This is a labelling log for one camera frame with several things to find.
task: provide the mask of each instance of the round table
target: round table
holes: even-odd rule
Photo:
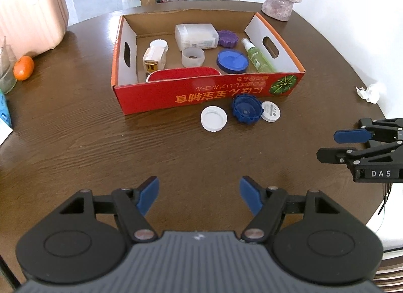
[[[218,9],[244,11],[259,11],[261,6],[185,3],[189,8],[216,4]],[[168,3],[124,13],[178,6]],[[355,86],[363,86],[361,79],[302,17],[293,13],[286,23],[269,22],[306,75],[290,96],[267,98],[280,107],[280,120],[247,126],[230,116],[230,99],[123,116],[110,87],[121,14],[69,27],[59,46],[35,59],[34,75],[7,95],[14,131],[0,147],[0,253],[20,279],[15,245],[56,206],[82,188],[109,194],[136,187],[151,175],[160,179],[160,194],[147,220],[159,233],[240,233],[252,219],[239,195],[243,175],[290,194],[320,189],[362,222],[369,220],[382,200],[382,186],[354,183],[345,165],[321,164],[316,151],[337,146],[336,130],[383,115],[377,105],[357,96]],[[201,111],[211,104],[228,113],[228,123],[218,133],[200,124]]]

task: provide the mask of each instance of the tissue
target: tissue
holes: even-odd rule
[[[386,91],[385,85],[383,83],[374,83],[368,86],[367,89],[363,87],[356,87],[357,94],[360,98],[366,100],[367,102],[371,102],[376,104],[379,101],[380,93],[384,93]]]

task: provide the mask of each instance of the pink suitcase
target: pink suitcase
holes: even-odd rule
[[[0,0],[0,38],[15,56],[37,56],[55,48],[66,33],[66,0]]]

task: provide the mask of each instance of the white bottle cap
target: white bottle cap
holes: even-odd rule
[[[165,52],[169,49],[168,42],[165,40],[154,40],[150,43],[150,46],[160,46],[165,49]]]
[[[205,108],[201,113],[201,125],[209,132],[220,131],[227,122],[227,115],[224,110],[216,106]]]
[[[273,102],[265,101],[261,104],[263,108],[262,119],[270,123],[274,123],[281,116],[280,108]]]
[[[255,45],[253,43],[251,43],[247,38],[243,38],[241,40],[241,43],[243,44],[243,46],[245,47],[246,51],[249,51],[249,49],[254,48]]]

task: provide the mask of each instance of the metal screw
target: metal screw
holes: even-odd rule
[[[264,232],[260,228],[249,228],[245,231],[245,236],[249,239],[261,239]]]
[[[154,235],[154,232],[150,229],[139,229],[134,233],[134,237],[142,241],[152,239]]]

